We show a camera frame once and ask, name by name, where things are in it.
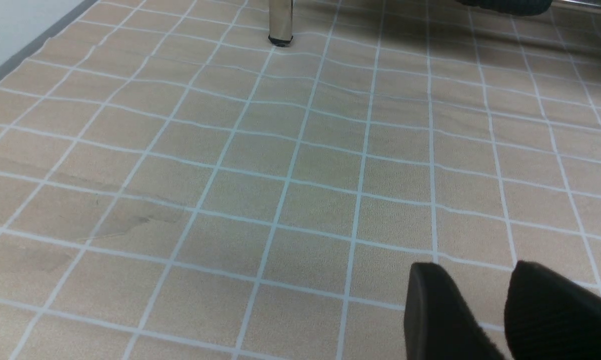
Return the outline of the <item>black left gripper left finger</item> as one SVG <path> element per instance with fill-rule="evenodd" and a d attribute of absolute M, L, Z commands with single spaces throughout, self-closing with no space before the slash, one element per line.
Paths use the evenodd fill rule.
<path fill-rule="evenodd" d="M 504 360 L 479 326 L 453 278 L 433 262 L 409 271 L 404 311 L 408 360 Z"/>

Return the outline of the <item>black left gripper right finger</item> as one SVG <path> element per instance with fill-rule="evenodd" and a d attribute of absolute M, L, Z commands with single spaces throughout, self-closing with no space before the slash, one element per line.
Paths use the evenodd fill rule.
<path fill-rule="evenodd" d="M 520 260 L 511 272 L 504 333 L 515 360 L 601 360 L 601 297 Z"/>

